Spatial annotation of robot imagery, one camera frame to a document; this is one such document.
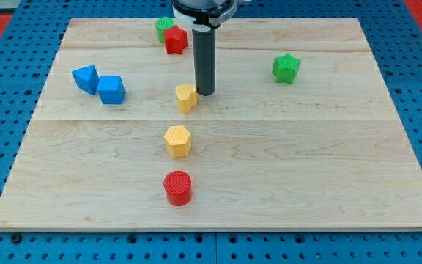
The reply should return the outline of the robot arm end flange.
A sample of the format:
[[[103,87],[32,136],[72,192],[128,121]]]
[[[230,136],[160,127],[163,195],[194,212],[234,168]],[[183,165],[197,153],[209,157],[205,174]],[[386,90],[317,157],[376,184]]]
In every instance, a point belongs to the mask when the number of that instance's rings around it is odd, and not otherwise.
[[[174,16],[201,32],[217,29],[237,11],[239,0],[172,0]]]

